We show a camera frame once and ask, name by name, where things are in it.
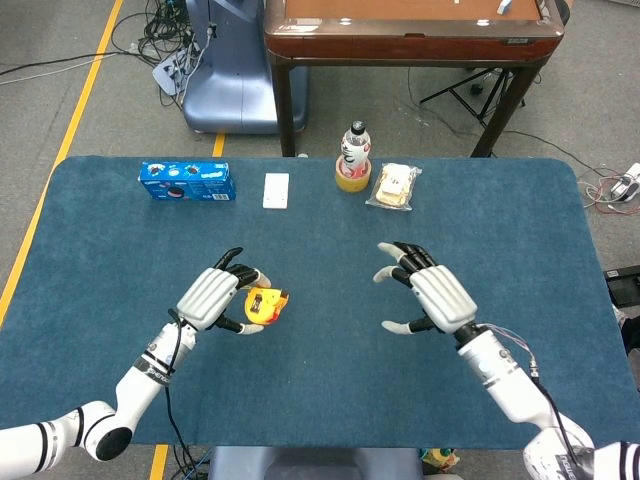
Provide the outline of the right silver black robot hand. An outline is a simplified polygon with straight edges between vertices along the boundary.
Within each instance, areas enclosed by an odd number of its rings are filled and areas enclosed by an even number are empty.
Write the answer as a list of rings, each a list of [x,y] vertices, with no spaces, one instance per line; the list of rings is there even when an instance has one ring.
[[[436,328],[454,334],[471,325],[477,305],[453,273],[439,264],[423,247],[404,242],[380,242],[378,248],[390,255],[395,264],[380,269],[375,283],[394,279],[407,286],[421,305],[424,315],[415,321],[383,321],[382,327],[397,335],[413,335]]]

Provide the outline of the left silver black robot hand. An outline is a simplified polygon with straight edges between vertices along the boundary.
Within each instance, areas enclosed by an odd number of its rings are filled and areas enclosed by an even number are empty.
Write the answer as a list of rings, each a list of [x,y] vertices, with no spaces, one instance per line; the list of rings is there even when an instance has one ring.
[[[257,268],[229,265],[242,251],[242,247],[228,250],[196,278],[177,303],[176,312],[181,320],[197,331],[217,326],[238,335],[252,335],[264,329],[263,326],[238,323],[225,316],[228,305],[239,290],[271,287],[269,278]]]

